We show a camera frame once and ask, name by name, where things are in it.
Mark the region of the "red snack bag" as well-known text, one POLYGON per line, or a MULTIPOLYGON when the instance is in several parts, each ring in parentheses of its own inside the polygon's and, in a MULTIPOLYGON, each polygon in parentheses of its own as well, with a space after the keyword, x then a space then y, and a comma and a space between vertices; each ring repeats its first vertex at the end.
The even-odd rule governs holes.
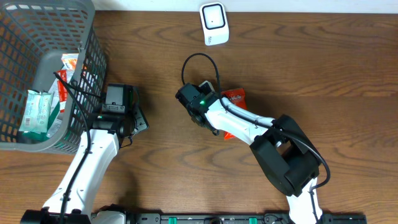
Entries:
POLYGON ((226 96, 230 102, 234 105, 246 110, 246 100, 245 100, 245 91, 244 88, 236 88, 233 90, 226 90, 221 92, 222 95, 226 96))

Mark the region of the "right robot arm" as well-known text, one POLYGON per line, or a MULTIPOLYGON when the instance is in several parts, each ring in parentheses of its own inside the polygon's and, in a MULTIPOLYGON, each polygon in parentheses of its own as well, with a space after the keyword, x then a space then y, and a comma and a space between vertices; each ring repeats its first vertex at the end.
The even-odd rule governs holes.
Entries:
POLYGON ((325 160, 291 117, 251 113, 209 83, 187 83, 175 97, 197 125, 213 134, 226 131, 249 145, 269 182, 287 197, 293 223, 321 222, 316 189, 319 166, 325 160))

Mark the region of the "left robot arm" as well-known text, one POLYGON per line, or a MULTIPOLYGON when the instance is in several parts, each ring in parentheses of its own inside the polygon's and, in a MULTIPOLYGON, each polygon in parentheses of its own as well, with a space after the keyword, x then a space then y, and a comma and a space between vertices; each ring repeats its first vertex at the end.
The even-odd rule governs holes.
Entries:
POLYGON ((85 130, 63 180, 40 210, 26 210, 21 223, 128 223, 124 211, 92 215, 94 200, 111 161, 131 140, 148 129, 135 86, 110 84, 105 102, 83 116, 85 130))

